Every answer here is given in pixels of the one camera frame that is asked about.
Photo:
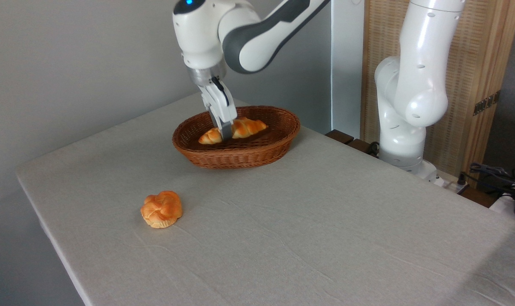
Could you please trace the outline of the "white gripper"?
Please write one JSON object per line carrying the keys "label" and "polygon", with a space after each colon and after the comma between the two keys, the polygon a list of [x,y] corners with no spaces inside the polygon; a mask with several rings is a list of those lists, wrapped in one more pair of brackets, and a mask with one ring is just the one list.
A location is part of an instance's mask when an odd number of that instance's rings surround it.
{"label": "white gripper", "polygon": [[233,121],[238,116],[229,89],[219,78],[209,78],[205,85],[199,86],[199,89],[214,126],[219,129],[222,140],[228,141],[233,137]]}

